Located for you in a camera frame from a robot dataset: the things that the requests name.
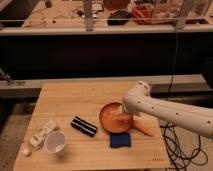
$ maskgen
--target white cup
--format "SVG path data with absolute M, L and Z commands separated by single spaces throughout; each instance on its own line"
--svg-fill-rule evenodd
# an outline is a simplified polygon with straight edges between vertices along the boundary
M 61 131 L 54 131 L 47 136 L 44 147 L 47 152 L 62 157 L 65 154 L 66 139 Z

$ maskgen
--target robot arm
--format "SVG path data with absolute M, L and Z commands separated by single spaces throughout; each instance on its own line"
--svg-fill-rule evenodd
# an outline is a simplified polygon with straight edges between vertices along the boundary
M 123 96 L 123 111 L 145 112 L 207 138 L 213 138 L 213 109 L 152 98 L 151 88 L 143 81 Z

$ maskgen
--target blue sponge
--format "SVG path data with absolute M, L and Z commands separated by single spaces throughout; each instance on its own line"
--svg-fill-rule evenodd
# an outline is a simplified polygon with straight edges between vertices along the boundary
M 110 147 L 119 148 L 119 147 L 131 147 L 131 137 L 128 132 L 124 133 L 110 133 Z

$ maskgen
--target small white object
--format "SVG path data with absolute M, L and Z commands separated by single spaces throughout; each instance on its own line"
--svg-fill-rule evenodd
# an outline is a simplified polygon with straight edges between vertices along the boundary
M 29 156 L 31 154 L 31 151 L 28 149 L 28 148 L 25 148 L 22 153 L 25 155 L 25 156 Z
M 97 14 L 92 14 L 92 18 L 93 19 L 98 18 L 98 15 Z

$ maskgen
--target wooden tabletop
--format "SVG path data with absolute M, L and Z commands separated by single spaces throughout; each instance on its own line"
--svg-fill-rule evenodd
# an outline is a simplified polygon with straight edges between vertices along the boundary
M 85 27 L 85 21 L 76 14 L 76 10 L 83 11 L 82 1 L 69 0 L 52 0 L 52 7 L 46 8 L 45 1 L 39 1 L 22 27 L 49 27 L 49 28 L 81 28 Z M 104 12 L 98 13 L 98 18 L 94 19 L 95 27 L 108 27 L 107 18 L 114 11 L 108 11 L 106 8 Z M 210 14 L 213 12 L 213 4 L 210 6 L 205 19 L 209 24 L 213 24 L 213 19 Z M 133 19 L 128 21 L 125 26 L 138 26 Z
M 19 150 L 14 171 L 109 170 L 168 168 L 170 163 L 158 120 L 142 114 L 140 120 L 155 136 L 148 137 L 131 129 L 131 147 L 110 148 L 109 134 L 99 123 L 101 108 L 121 102 L 132 81 L 46 83 L 33 112 Z M 94 138 L 70 127 L 74 116 L 98 126 Z M 67 153 L 62 158 L 48 154 L 42 147 L 25 157 L 27 141 L 50 119 L 56 121 L 66 136 Z

